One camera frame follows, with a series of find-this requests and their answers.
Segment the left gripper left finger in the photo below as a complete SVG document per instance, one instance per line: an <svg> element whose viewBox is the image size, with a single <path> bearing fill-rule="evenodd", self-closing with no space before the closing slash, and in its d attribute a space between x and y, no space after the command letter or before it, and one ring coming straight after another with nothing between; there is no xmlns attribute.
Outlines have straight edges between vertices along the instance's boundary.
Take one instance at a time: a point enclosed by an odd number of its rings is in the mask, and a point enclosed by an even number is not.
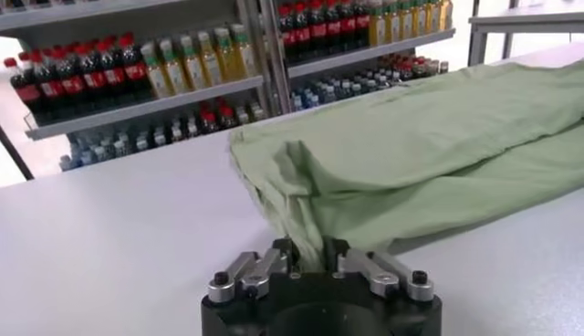
<svg viewBox="0 0 584 336"><path fill-rule="evenodd" d="M261 299L269 293L270 277L289 274L298 257L288 236L274 240L263 256L242 252L225 270L214 273L207 285L207 298L214 304L231 302L237 294Z"/></svg>

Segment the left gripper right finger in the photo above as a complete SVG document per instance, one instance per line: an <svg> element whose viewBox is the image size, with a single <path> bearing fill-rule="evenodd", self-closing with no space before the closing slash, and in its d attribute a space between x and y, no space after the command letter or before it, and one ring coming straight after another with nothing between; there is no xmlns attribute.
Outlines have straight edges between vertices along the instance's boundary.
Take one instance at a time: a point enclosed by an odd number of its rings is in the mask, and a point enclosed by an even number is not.
<svg viewBox="0 0 584 336"><path fill-rule="evenodd" d="M357 273L369 283L369 291L388 299L404 293L416 302L434 299L434 284L424 270L412 270L388 252L363 251L349 246L346 240L324 238L326 266L334 275Z"/></svg>

